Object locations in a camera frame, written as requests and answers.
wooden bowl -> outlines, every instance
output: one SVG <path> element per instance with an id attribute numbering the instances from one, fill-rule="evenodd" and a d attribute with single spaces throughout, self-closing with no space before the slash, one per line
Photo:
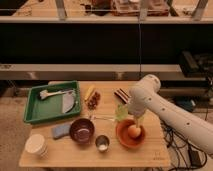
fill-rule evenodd
<path id="1" fill-rule="evenodd" d="M 77 119 L 70 126 L 70 137 L 78 144 L 88 144 L 94 132 L 95 127 L 89 119 Z"/>
<path id="2" fill-rule="evenodd" d="M 145 130 L 143 126 L 140 126 L 141 128 L 141 134 L 137 138 L 131 138 L 128 134 L 128 128 L 131 125 L 134 125 L 135 122 L 132 119 L 125 119 L 121 122 L 119 122 L 116 126 L 116 136 L 119 140 L 119 142 L 128 148 L 138 148 L 142 145 L 144 139 L 145 139 Z"/>

food item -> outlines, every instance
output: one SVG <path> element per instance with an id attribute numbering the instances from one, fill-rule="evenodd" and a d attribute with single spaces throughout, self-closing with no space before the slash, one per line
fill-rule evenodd
<path id="1" fill-rule="evenodd" d="M 95 86 L 94 86 L 94 85 L 91 85 L 91 86 L 88 88 L 88 90 L 87 90 L 87 92 L 86 92 L 86 95 L 85 95 L 85 97 L 84 97 L 84 101 L 87 101 L 87 100 L 89 99 L 89 97 L 90 97 L 91 94 L 93 93 L 94 89 L 95 89 Z"/>
<path id="2" fill-rule="evenodd" d="M 87 103 L 87 107 L 90 110 L 96 109 L 98 105 L 98 101 L 100 100 L 101 95 L 98 92 L 95 92 L 94 95 L 90 98 L 89 102 Z"/>
<path id="3" fill-rule="evenodd" d="M 137 138 L 141 135 L 141 128 L 136 127 L 136 125 L 134 124 L 128 127 L 127 132 L 131 138 Z"/>

green tray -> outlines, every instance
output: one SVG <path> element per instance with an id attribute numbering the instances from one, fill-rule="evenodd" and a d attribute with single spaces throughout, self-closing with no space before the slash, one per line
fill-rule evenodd
<path id="1" fill-rule="evenodd" d="M 70 112 L 62 113 L 62 95 L 55 95 L 40 100 L 38 95 L 42 90 L 55 92 L 64 89 L 74 88 L 76 92 L 76 104 Z M 24 122 L 39 124 L 55 121 L 63 118 L 76 116 L 81 112 L 80 90 L 77 81 L 69 81 L 60 84 L 32 87 L 28 94 L 25 108 Z"/>

white cup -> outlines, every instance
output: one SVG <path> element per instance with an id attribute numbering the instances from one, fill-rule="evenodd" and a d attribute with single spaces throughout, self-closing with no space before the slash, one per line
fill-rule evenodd
<path id="1" fill-rule="evenodd" d="M 44 136 L 41 134 L 31 135 L 25 144 L 25 150 L 37 156 L 45 155 L 47 152 L 47 145 Z"/>

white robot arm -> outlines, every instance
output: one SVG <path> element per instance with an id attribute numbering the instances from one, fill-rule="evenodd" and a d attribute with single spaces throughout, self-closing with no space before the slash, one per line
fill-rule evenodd
<path id="1" fill-rule="evenodd" d="M 156 76 L 147 75 L 131 87 L 129 112 L 141 115 L 148 108 L 207 154 L 212 155 L 213 125 L 159 96 L 156 92 L 160 86 L 160 80 Z"/>

